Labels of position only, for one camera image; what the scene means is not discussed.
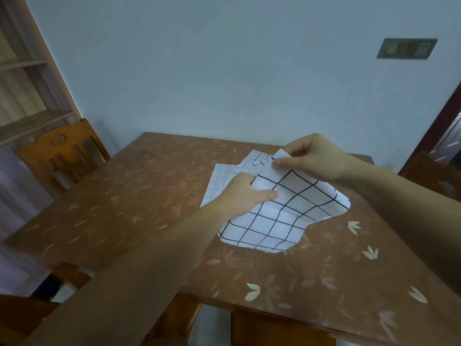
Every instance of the hand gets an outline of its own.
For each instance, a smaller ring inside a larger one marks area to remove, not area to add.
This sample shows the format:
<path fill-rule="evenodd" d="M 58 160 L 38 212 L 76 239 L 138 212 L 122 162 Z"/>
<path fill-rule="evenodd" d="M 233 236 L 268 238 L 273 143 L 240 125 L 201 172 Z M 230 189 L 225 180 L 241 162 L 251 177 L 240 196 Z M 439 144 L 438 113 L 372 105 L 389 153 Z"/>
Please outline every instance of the hand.
<path fill-rule="evenodd" d="M 226 211 L 228 220 L 245 215 L 259 203 L 267 202 L 279 196 L 278 191 L 255 191 L 251 188 L 254 176 L 248 173 L 237 174 L 224 191 L 214 201 Z"/>
<path fill-rule="evenodd" d="M 284 151 L 292 157 L 275 159 L 275 167 L 304 171 L 326 182 L 345 182 L 360 162 L 318 133 L 287 144 Z"/>

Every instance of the wooden table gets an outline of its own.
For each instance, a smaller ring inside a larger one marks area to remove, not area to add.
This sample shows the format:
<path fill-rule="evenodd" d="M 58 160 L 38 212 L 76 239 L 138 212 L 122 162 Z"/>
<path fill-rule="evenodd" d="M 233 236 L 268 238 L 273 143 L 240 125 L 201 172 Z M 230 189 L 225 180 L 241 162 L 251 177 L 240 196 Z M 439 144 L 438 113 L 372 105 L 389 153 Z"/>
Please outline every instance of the wooden table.
<path fill-rule="evenodd" d="M 198 209 L 214 164 L 239 164 L 252 149 L 272 154 L 278 148 L 144 133 L 6 243 L 48 262 L 101 271 Z M 216 237 L 182 291 L 210 305 L 282 316 L 356 342 L 458 343 L 458 296 L 359 195 L 340 191 L 351 209 L 310 225 L 285 252 L 236 247 Z M 377 259 L 364 255 L 368 246 L 378 249 Z M 261 289 L 253 301 L 245 300 L 248 283 Z M 415 299 L 412 287 L 428 303 Z"/>

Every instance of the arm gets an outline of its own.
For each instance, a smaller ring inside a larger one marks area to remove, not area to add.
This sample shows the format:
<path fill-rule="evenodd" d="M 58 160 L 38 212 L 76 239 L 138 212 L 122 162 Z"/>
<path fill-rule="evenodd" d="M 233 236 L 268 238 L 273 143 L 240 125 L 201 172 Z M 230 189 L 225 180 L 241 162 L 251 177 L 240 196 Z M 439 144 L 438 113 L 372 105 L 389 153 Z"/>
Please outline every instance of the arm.
<path fill-rule="evenodd" d="M 218 229 L 277 191 L 255 191 L 240 173 L 193 215 L 128 252 L 51 314 L 28 345 L 139 345 Z"/>
<path fill-rule="evenodd" d="M 438 266 L 433 269 L 443 270 L 441 262 L 461 265 L 461 203 L 358 160 L 319 134 L 284 149 L 294 157 L 277 159 L 275 166 L 353 189 L 421 258 Z M 434 253 L 439 262 L 432 259 Z"/>

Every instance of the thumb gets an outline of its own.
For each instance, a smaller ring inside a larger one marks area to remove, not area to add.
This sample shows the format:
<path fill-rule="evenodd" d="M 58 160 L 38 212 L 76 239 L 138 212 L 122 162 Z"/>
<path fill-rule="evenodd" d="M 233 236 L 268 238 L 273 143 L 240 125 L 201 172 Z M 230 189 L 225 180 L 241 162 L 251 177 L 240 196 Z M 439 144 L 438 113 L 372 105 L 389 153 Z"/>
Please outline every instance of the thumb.
<path fill-rule="evenodd" d="M 275 159 L 272 164 L 275 167 L 288 170 L 302 170 L 303 169 L 303 157 L 298 158 L 278 158 Z"/>
<path fill-rule="evenodd" d="M 268 191 L 255 191 L 256 199 L 259 203 L 268 202 L 269 200 L 277 198 L 280 194 L 279 191 L 268 190 Z"/>

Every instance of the white wall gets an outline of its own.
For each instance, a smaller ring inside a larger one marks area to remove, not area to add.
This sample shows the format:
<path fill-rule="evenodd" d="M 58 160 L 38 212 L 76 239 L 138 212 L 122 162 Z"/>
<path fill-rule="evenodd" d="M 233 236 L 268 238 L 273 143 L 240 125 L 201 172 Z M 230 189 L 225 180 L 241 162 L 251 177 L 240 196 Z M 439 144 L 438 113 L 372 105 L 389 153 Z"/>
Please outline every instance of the white wall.
<path fill-rule="evenodd" d="M 320 132 L 398 170 L 461 80 L 460 0 L 27 0 L 109 152 L 143 131 Z M 377 60 L 385 37 L 439 41 Z"/>

